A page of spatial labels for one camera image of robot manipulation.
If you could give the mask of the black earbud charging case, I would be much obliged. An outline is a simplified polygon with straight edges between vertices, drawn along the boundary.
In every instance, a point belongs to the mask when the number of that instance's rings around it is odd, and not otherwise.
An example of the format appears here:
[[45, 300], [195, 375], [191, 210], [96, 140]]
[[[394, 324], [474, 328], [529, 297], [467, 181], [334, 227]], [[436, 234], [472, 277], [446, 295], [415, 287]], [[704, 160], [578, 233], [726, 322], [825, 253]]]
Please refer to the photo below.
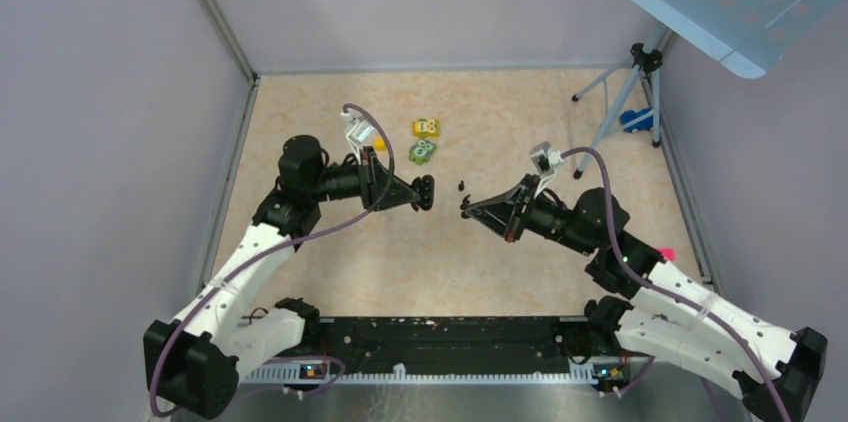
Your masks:
[[411, 204], [413, 210], [416, 212], [430, 211], [434, 204], [434, 177], [430, 174], [416, 177], [411, 186], [418, 196], [418, 199]]

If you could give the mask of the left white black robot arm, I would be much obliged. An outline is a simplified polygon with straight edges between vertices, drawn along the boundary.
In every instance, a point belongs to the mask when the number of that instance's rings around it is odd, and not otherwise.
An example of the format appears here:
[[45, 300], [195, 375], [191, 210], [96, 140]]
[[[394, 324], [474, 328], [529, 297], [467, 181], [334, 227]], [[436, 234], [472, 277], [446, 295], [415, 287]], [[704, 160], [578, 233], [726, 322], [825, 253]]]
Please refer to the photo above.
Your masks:
[[406, 182], [370, 146], [332, 163], [317, 138], [294, 136], [283, 146], [278, 170], [272, 190], [218, 273], [171, 321], [155, 320], [144, 333], [150, 405], [159, 417], [166, 413], [157, 401], [164, 399], [215, 419], [261, 365], [288, 349], [302, 356], [317, 349], [321, 330], [310, 321], [313, 311], [295, 302], [247, 326], [241, 320], [271, 275], [304, 242], [322, 237], [314, 229], [321, 203], [357, 198], [370, 213], [405, 205], [428, 211], [434, 202], [433, 176]]

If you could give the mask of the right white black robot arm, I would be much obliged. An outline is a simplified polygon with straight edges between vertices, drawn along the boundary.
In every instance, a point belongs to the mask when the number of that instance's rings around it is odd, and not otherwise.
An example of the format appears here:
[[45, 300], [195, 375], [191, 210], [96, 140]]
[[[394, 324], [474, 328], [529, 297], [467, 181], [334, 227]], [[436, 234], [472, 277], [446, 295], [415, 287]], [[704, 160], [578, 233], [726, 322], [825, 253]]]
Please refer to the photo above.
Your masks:
[[607, 294], [587, 305], [589, 346], [673, 364], [739, 399], [761, 421], [802, 421], [823, 377], [828, 340], [746, 312], [628, 233], [629, 215], [605, 187], [567, 206], [527, 174], [512, 189], [460, 206], [507, 242], [527, 232], [590, 257]]

